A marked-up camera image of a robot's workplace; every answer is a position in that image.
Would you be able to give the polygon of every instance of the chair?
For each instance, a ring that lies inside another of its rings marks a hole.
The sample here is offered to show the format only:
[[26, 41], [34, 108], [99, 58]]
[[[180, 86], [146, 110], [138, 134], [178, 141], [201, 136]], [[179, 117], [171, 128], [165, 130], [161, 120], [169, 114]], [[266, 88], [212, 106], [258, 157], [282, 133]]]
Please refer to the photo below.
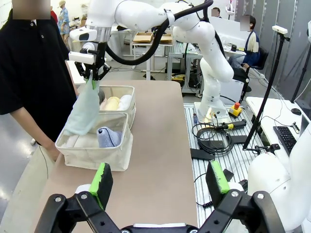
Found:
[[253, 68], [253, 69], [263, 70], [263, 68], [264, 68], [264, 66], [266, 64], [269, 52], [267, 52], [264, 48], [259, 47], [259, 53], [260, 53], [260, 59], [259, 59], [259, 61], [258, 61], [256, 66], [251, 66], [251, 67], [247, 68], [246, 72], [244, 72], [244, 70], [240, 69], [240, 68], [238, 68], [237, 70], [233, 69], [234, 70], [234, 77], [233, 77], [233, 79], [234, 80], [238, 80], [238, 81], [244, 83], [239, 103], [241, 103], [243, 101], [243, 99], [245, 97], [245, 94], [247, 92], [247, 88], [248, 88], [248, 84], [249, 84], [249, 77], [248, 77], [249, 69]]
[[265, 63], [267, 61], [269, 52], [267, 52], [264, 48], [259, 47], [259, 53], [260, 53], [260, 58], [259, 58], [259, 61], [258, 61], [257, 65], [256, 66], [251, 66], [251, 67], [247, 68], [247, 70], [246, 70], [247, 74], [248, 74], [250, 68], [258, 69], [258, 70], [263, 70], [264, 65], [265, 65]]

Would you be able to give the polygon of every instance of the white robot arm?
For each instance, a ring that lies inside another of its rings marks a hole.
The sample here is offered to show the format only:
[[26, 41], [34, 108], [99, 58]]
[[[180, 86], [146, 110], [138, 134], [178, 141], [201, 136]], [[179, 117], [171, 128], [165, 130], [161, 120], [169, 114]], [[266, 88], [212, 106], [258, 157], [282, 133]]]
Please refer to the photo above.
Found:
[[115, 22], [133, 31], [147, 31], [169, 19], [170, 26], [174, 26], [174, 38], [181, 42], [197, 43], [203, 55], [201, 69], [205, 88], [198, 116], [201, 119], [213, 118], [215, 113], [217, 118], [225, 118], [228, 114], [220, 100], [219, 81], [229, 82], [234, 73], [220, 50], [215, 30], [210, 23], [200, 21], [196, 13], [175, 19], [175, 15], [191, 8], [184, 1], [168, 2], [155, 8], [147, 3], [131, 0], [92, 0], [86, 27], [72, 31], [70, 36], [75, 40], [97, 41], [101, 44], [109, 40], [111, 27]]

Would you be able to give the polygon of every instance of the screw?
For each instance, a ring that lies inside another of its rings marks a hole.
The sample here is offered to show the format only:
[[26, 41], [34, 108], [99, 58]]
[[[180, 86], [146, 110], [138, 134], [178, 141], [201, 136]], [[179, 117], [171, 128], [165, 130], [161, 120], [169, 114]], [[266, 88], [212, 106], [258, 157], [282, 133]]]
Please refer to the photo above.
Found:
[[257, 196], [257, 198], [258, 198], [258, 199], [263, 199], [263, 198], [264, 198], [264, 195], [263, 195], [262, 193], [259, 193], [258, 196]]
[[233, 196], [233, 197], [237, 197], [239, 195], [239, 193], [237, 192], [237, 191], [233, 191], [232, 193], [231, 193], [231, 196]]

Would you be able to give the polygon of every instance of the fabric basket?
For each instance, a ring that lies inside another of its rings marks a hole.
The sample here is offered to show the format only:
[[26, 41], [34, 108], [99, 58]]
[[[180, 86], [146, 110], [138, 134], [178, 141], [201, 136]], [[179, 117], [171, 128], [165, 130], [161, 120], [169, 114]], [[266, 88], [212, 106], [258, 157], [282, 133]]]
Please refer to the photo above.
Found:
[[124, 111], [102, 111], [100, 113], [122, 113], [125, 112], [128, 114], [128, 125], [132, 128], [135, 113], [136, 113], [136, 104], [135, 104], [135, 88], [133, 86], [107, 86], [107, 85], [100, 85], [100, 89], [104, 91], [105, 98], [109, 99], [110, 97], [118, 97], [119, 99], [124, 95], [131, 95], [132, 100], [128, 107], [128, 109]]
[[[121, 143], [113, 148], [99, 148], [97, 130], [108, 127], [122, 132]], [[55, 145], [64, 155], [67, 166], [98, 169], [101, 163], [109, 163], [112, 171], [128, 168], [133, 144], [133, 135], [128, 125], [127, 113], [99, 113], [94, 127], [83, 136], [60, 133]]]

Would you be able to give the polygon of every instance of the cardboard box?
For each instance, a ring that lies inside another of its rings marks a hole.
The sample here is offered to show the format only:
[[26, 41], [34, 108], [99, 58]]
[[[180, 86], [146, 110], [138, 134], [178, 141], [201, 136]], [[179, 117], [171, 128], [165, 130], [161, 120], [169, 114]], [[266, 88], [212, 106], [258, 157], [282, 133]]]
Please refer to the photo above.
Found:
[[171, 43], [173, 41], [173, 36], [172, 34], [164, 34], [161, 37], [161, 42], [162, 43]]
[[154, 38], [153, 33], [137, 33], [134, 36], [134, 43], [150, 43]]

